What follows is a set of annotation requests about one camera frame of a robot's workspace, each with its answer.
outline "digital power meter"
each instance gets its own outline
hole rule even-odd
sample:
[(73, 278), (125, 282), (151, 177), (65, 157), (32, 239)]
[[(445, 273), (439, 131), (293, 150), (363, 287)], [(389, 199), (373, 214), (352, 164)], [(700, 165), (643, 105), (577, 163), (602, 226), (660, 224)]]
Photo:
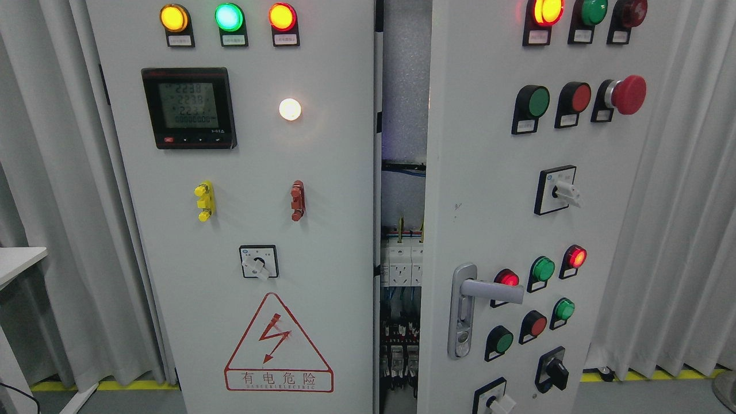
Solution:
[(226, 68), (141, 71), (156, 147), (232, 149), (238, 142)]

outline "door handle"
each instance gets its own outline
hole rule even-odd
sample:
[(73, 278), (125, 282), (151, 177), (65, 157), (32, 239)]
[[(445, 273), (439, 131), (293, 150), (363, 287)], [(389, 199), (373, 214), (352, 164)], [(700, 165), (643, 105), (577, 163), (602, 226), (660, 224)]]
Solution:
[(458, 266), (453, 274), (450, 329), (447, 336), (447, 355), (451, 359), (460, 359), (470, 353), (475, 298), (521, 304), (524, 299), (524, 288), (479, 281), (478, 267), (473, 263)]

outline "white indicator light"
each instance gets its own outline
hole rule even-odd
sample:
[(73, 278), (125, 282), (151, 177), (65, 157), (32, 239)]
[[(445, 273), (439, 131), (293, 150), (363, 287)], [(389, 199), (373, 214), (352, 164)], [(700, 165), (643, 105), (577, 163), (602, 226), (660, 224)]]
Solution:
[(294, 121), (302, 115), (302, 105), (293, 98), (286, 98), (278, 105), (278, 113), (287, 121)]

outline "yellow terminal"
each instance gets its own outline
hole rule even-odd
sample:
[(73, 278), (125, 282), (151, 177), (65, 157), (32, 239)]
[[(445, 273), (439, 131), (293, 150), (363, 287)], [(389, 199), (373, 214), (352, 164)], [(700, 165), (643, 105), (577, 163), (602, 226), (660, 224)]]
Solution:
[(202, 211), (199, 213), (199, 221), (206, 222), (215, 214), (215, 191), (210, 181), (203, 181), (194, 189), (194, 195), (199, 197), (197, 200), (197, 208)]

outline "red indicator light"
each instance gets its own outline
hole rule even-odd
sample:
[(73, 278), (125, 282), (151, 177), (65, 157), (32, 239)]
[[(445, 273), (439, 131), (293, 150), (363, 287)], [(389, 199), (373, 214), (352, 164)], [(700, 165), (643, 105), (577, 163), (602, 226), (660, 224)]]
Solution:
[(590, 86), (586, 83), (580, 85), (573, 95), (573, 110), (578, 113), (584, 111), (590, 104), (591, 96)]
[(540, 26), (549, 27), (562, 18), (565, 0), (536, 0), (534, 2), (534, 21)]
[(529, 330), (529, 333), (531, 336), (538, 337), (542, 334), (542, 332), (545, 331), (545, 328), (547, 327), (547, 318), (541, 317), (534, 321), (534, 325), (531, 326), (531, 329)]
[(621, 24), (627, 29), (640, 26), (641, 23), (644, 23), (648, 10), (647, 0), (629, 1), (621, 10)]
[(580, 266), (585, 263), (585, 259), (588, 257), (588, 252), (581, 248), (578, 245), (574, 245), (567, 249), (567, 254), (565, 255), (565, 261), (567, 262), (567, 266), (572, 269), (579, 269)]
[(269, 22), (279, 32), (288, 32), (297, 24), (297, 12), (289, 3), (276, 3), (269, 10)]
[(501, 272), (496, 275), (495, 282), (509, 286), (518, 286), (519, 276), (511, 270), (501, 270)]

